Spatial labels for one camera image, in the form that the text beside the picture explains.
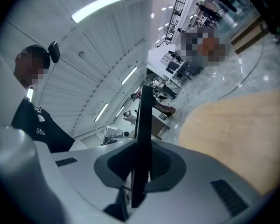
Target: glossy floor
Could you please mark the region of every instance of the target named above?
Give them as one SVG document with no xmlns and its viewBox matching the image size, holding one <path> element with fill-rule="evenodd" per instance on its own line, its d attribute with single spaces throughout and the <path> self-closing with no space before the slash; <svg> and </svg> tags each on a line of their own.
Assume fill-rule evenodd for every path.
<svg viewBox="0 0 280 224">
<path fill-rule="evenodd" d="M 189 113 L 205 102 L 218 100 L 235 87 L 224 98 L 280 88 L 280 43 L 275 44 L 270 34 L 239 56 L 231 50 L 223 62 L 204 68 L 181 89 L 177 88 L 178 96 L 170 102 L 177 113 L 167 121 L 171 129 L 161 136 L 162 141 L 178 145 L 180 128 Z"/>
</svg>

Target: ventilation grille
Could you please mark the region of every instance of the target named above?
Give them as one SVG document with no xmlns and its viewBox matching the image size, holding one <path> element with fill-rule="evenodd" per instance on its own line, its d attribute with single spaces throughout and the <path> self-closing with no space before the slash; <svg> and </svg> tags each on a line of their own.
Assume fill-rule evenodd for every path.
<svg viewBox="0 0 280 224">
<path fill-rule="evenodd" d="M 248 207 L 225 180 L 213 181 L 211 185 L 233 217 Z"/>
<path fill-rule="evenodd" d="M 150 170 L 150 179 L 156 179 L 169 171 L 171 158 L 152 146 L 152 166 Z"/>
<path fill-rule="evenodd" d="M 56 161 L 55 163 L 57 164 L 58 167 L 61 167 L 61 166 L 68 165 L 68 164 L 71 164 L 74 162 L 77 162 L 77 160 L 74 158 L 68 158 L 68 159 L 62 159 L 62 160 Z"/>
</svg>

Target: headphones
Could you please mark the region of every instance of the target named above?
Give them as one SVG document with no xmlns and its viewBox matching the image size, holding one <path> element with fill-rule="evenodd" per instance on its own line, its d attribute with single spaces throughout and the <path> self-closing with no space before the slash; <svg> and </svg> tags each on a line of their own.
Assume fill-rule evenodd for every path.
<svg viewBox="0 0 280 224">
<path fill-rule="evenodd" d="M 60 51 L 59 51 L 58 43 L 56 41 L 52 42 L 49 45 L 48 50 L 49 50 L 49 56 L 51 57 L 52 62 L 57 63 L 60 58 Z"/>
</svg>

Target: cable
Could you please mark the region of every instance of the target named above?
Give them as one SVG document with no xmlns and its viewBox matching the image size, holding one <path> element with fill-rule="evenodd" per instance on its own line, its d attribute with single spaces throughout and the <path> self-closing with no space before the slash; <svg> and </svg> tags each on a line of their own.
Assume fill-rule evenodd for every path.
<svg viewBox="0 0 280 224">
<path fill-rule="evenodd" d="M 227 94 L 223 95 L 222 97 L 220 97 L 220 98 L 218 99 L 218 101 L 219 101 L 220 99 L 222 99 L 223 97 L 225 97 L 225 96 L 231 94 L 232 92 L 234 92 L 234 91 L 249 77 L 249 75 L 254 71 L 254 69 L 255 69 L 256 66 L 258 65 L 258 62 L 260 61 L 260 58 L 261 58 L 262 53 L 263 53 L 263 50 L 264 50 L 264 46 L 265 46 L 265 40 L 263 40 L 263 43 L 262 43 L 262 50 L 261 50 L 260 56 L 259 56 L 259 58 L 258 58 L 256 64 L 255 64 L 254 67 L 252 68 L 252 70 L 249 72 L 249 74 L 248 74 L 248 75 L 242 80 L 242 82 L 239 83 L 232 91 L 230 91 L 229 93 L 227 93 Z"/>
</svg>

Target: ceiling light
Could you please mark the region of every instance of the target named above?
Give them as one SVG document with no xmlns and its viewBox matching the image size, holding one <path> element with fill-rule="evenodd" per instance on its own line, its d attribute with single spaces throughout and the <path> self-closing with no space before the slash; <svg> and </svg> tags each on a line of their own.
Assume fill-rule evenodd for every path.
<svg viewBox="0 0 280 224">
<path fill-rule="evenodd" d="M 117 1 L 120 0 L 96 0 L 75 12 L 71 17 L 75 23 L 78 23 L 90 14 Z"/>
<path fill-rule="evenodd" d="M 124 109 L 125 107 L 121 107 L 120 111 L 117 113 L 116 117 L 119 116 L 120 112 L 122 112 L 122 110 Z"/>
<path fill-rule="evenodd" d="M 140 87 L 141 87 L 141 86 L 139 86 L 139 87 L 135 90 L 134 94 L 137 93 L 137 91 L 140 89 Z"/>
<path fill-rule="evenodd" d="M 27 91 L 27 95 L 26 95 L 28 98 L 29 98 L 29 101 L 31 102 L 32 100 L 32 96 L 33 96 L 33 88 L 30 87 Z"/>
<path fill-rule="evenodd" d="M 124 84 L 130 77 L 131 75 L 137 70 L 137 67 L 135 67 L 130 74 L 127 75 L 127 77 L 121 82 L 121 84 Z"/>
<path fill-rule="evenodd" d="M 98 114 L 97 118 L 94 120 L 94 122 L 97 122 L 99 117 L 101 117 L 101 115 L 103 114 L 103 112 L 105 111 L 105 109 L 108 107 L 108 103 L 104 105 L 104 107 L 102 108 L 102 110 L 100 111 L 100 113 Z"/>
</svg>

